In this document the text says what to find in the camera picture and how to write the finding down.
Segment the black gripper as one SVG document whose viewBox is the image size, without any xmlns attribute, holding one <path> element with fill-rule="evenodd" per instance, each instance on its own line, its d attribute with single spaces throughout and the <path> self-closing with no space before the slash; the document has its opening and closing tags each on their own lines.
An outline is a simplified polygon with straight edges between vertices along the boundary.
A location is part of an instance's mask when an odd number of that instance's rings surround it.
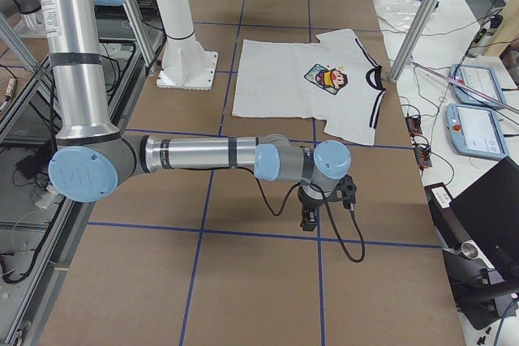
<svg viewBox="0 0 519 346">
<path fill-rule="evenodd" d="M 319 223 L 318 210 L 324 204 L 323 195 L 309 186 L 301 186 L 298 199 L 302 204 L 300 227 L 303 231 L 314 231 Z"/>
</svg>

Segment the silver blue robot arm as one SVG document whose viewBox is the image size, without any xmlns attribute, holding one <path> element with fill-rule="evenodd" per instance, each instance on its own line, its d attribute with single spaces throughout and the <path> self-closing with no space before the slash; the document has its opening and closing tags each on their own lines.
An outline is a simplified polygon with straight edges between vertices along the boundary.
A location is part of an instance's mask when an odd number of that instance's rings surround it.
<svg viewBox="0 0 519 346">
<path fill-rule="evenodd" d="M 67 198 L 92 203 L 124 181 L 159 169 L 244 169 L 257 181 L 286 181 L 302 204 L 302 229 L 318 223 L 316 212 L 332 202 L 352 209 L 355 185 L 351 155 L 337 141 L 295 147 L 282 135 L 265 137 L 157 139 L 124 137 L 108 113 L 95 5 L 101 0 L 31 0 L 40 12 L 60 108 L 57 148 L 49 179 Z M 106 0 L 122 5 L 126 0 Z"/>
</svg>

